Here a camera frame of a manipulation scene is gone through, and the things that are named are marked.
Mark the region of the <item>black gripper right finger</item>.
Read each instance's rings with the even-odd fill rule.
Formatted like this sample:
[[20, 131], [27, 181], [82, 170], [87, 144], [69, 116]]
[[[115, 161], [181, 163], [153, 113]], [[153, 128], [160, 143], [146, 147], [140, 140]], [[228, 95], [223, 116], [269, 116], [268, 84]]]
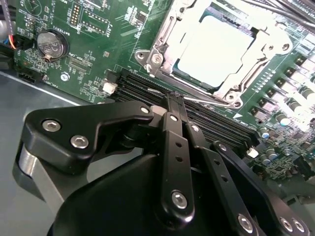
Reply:
[[201, 157], [227, 218], [230, 236], [309, 236], [306, 223], [227, 145], [208, 145], [201, 129], [189, 122], [184, 99], [175, 96], [188, 141]]

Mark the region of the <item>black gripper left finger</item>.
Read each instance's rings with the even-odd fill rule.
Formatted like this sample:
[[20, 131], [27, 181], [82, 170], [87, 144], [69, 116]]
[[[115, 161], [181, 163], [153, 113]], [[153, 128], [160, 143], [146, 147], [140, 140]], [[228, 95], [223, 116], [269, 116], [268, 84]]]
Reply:
[[52, 108], [30, 112], [24, 122], [17, 165], [28, 192], [57, 213], [87, 182], [88, 166], [142, 148], [162, 164], [158, 209], [162, 218], [188, 223], [195, 207], [184, 100], [168, 94], [160, 106], [140, 101]]

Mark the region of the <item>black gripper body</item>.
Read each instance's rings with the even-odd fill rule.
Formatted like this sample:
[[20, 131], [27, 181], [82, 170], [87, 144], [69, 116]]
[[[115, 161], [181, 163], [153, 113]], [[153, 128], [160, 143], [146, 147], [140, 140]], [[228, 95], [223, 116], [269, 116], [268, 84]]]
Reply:
[[139, 156], [76, 190], [55, 218], [55, 236], [230, 236], [223, 207], [208, 177], [192, 170], [195, 215], [174, 230], [159, 218], [160, 161]]

